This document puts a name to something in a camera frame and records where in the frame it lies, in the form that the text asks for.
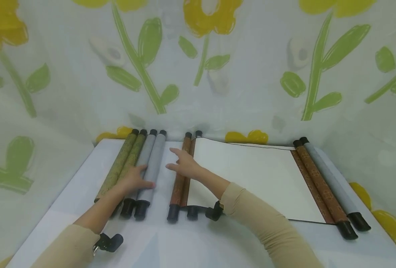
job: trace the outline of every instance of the white table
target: white table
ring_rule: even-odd
[[[68,225],[92,204],[122,141],[101,141],[88,156],[57,200],[46,212],[8,268],[27,268]],[[105,268],[245,268],[273,267],[263,246],[253,234],[226,216],[212,222],[203,214],[196,222],[181,212],[179,222],[167,223],[167,212],[175,173],[165,169],[176,156],[169,147],[181,148],[181,142],[167,142],[159,171],[153,203],[143,222],[133,218],[111,220],[104,229],[110,237],[124,237],[116,253],[98,251],[91,267]],[[336,226],[292,222],[310,243],[327,268],[396,267],[396,245],[345,181],[342,183],[372,230],[357,232],[359,239],[345,241]]]

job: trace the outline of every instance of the brown patterned scroll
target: brown patterned scroll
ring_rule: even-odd
[[[192,133],[187,132],[185,134],[185,138],[183,139],[182,150],[186,151],[187,153],[189,153],[189,149],[191,147],[191,138]],[[170,200],[169,214],[167,216],[167,220],[170,223],[176,223],[179,219],[180,203],[182,200],[184,183],[185,177],[177,173],[176,179],[174,181],[172,197]]]
[[[202,131],[201,130],[197,130],[195,132],[195,139],[192,140],[191,142],[191,147],[189,150],[189,154],[194,156],[194,152],[195,152],[195,142],[197,138],[201,138],[202,137]],[[189,197],[189,186],[191,183],[191,179],[190,178],[185,178],[185,185],[183,186],[183,194],[182,194],[182,201],[180,203],[180,207],[181,208],[187,208],[187,218],[188,220],[198,220],[198,212],[199,212],[199,208],[196,206],[187,206],[188,205],[188,197]]]
[[[202,132],[200,130],[195,132],[195,139],[191,141],[191,147],[189,149],[189,154],[194,156],[195,152],[195,142],[196,138],[201,138],[202,137]],[[180,207],[183,208],[188,205],[188,196],[189,196],[189,185],[190,185],[191,179],[190,178],[185,178],[185,184],[183,186],[183,194],[182,194],[182,200],[180,202]]]
[[[326,204],[323,201],[322,196],[319,194],[319,191],[317,191],[316,186],[313,183],[313,180],[311,180],[310,174],[308,174],[308,171],[306,170],[304,164],[302,163],[301,158],[299,157],[298,153],[296,151],[290,151],[292,153],[293,159],[295,160],[299,171],[302,174],[302,177],[304,178],[304,181],[306,185],[308,186],[308,189],[310,189],[311,195],[314,198],[314,201],[316,201],[316,205],[320,210],[320,213],[323,216],[323,219],[325,220],[326,223],[329,224],[334,224],[334,220],[332,216],[330,215],[329,209],[326,206]]]
[[[296,140],[293,142],[293,145],[295,146],[296,152],[298,152],[298,155],[301,158],[306,170],[310,174],[314,186],[316,186],[317,191],[319,192],[319,194],[323,198],[324,203],[328,207],[330,215],[335,221],[335,224],[338,227],[338,230],[341,233],[342,237],[346,240],[357,239],[358,236],[354,232],[354,229],[348,221],[347,215],[345,215],[344,210],[341,208],[338,200],[336,200],[329,186],[326,184],[324,178],[320,174],[319,170],[316,167],[316,164],[314,164],[313,159],[308,154],[308,151],[305,149],[302,142]]]

